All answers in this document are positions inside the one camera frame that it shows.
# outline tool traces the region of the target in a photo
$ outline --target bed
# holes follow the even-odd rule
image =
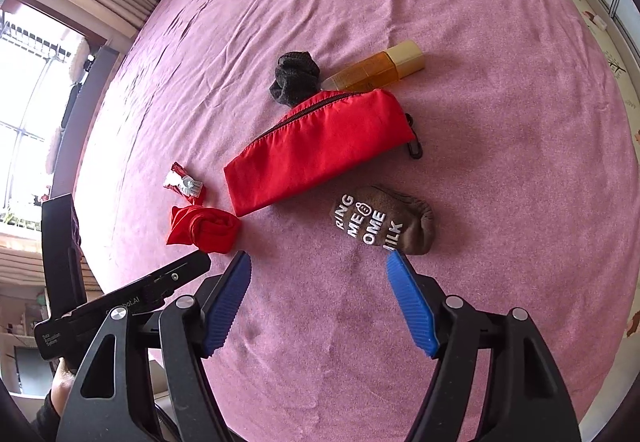
[[[395,85],[425,151],[391,151],[242,219],[254,277],[206,369],[249,441],[402,441],[434,364],[414,346],[385,253],[349,241],[330,207],[382,182],[431,203],[415,268],[476,308],[526,308],[581,418],[609,371],[640,266],[638,164],[625,108],[571,0],[162,0],[104,98],[75,196],[104,291],[190,252],[165,245],[174,161],[231,210],[222,168],[286,111],[277,58],[323,76],[411,38],[427,68]],[[230,256],[213,255],[220,273]],[[185,287],[197,287],[197,282]],[[486,370],[487,359],[479,368]],[[480,380],[465,431],[474,434]]]

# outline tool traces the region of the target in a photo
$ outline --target zipper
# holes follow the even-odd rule
[[[300,110],[296,114],[291,115],[291,117],[287,117],[285,120],[283,120],[282,122],[279,122],[275,126],[272,126],[266,132],[254,138],[246,147],[248,148],[254,142],[258,142],[260,139],[269,135],[270,133],[273,133],[276,130],[283,128],[284,126],[291,124],[295,120],[305,117],[305,115],[311,114],[312,112],[319,110],[320,108],[324,108],[325,106],[332,104],[332,102],[341,101],[342,99],[350,98],[351,96],[361,96],[361,95],[362,95],[361,92],[349,92],[346,94],[337,94],[335,96],[331,96],[329,98],[323,99],[322,101],[318,101],[315,104],[312,104],[311,106],[306,107],[304,110]],[[406,117],[406,122],[409,124],[411,131],[414,132],[414,118],[409,114],[404,114],[404,116]],[[422,145],[420,144],[420,140],[418,139],[418,136],[415,134],[415,132],[414,132],[414,137],[415,137],[414,140],[412,140],[411,142],[408,142],[406,144],[406,147],[409,151],[409,156],[414,160],[418,160],[419,158],[422,158]]]
[[[415,133],[414,130],[414,118],[410,114],[404,114],[406,117],[406,122],[409,124],[409,128],[414,132],[414,139],[411,142],[406,143],[406,148],[409,151],[409,156],[414,160],[419,160],[422,158],[422,144],[420,143],[420,139]]]
[[[331,104],[332,102],[340,101],[341,99],[346,99],[346,98],[351,97],[351,96],[361,96],[361,95],[362,95],[362,93],[360,93],[360,92],[349,92],[348,94],[337,94],[336,96],[331,96],[329,98],[323,99],[322,101],[318,101],[315,104],[312,104],[311,106],[306,107],[304,110],[300,110],[296,114],[291,115],[291,117],[287,117],[285,120],[283,120],[282,122],[279,122],[278,124],[276,124],[272,128],[269,128],[262,135],[259,135],[256,138],[254,138],[249,143],[249,146],[252,145],[254,142],[259,141],[261,138],[269,135],[270,133],[273,133],[276,130],[279,130],[280,128],[282,128],[284,126],[287,126],[288,124],[292,123],[294,120],[298,120],[299,118],[304,117],[305,115],[308,115],[311,112],[319,110],[320,108],[322,108],[322,107],[324,107],[324,106],[326,106],[328,104]]]

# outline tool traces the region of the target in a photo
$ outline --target human hand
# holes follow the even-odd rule
[[[60,359],[60,364],[51,384],[51,403],[60,417],[62,417],[62,412],[65,411],[66,400],[69,398],[75,379],[76,376],[66,367],[65,359]]]

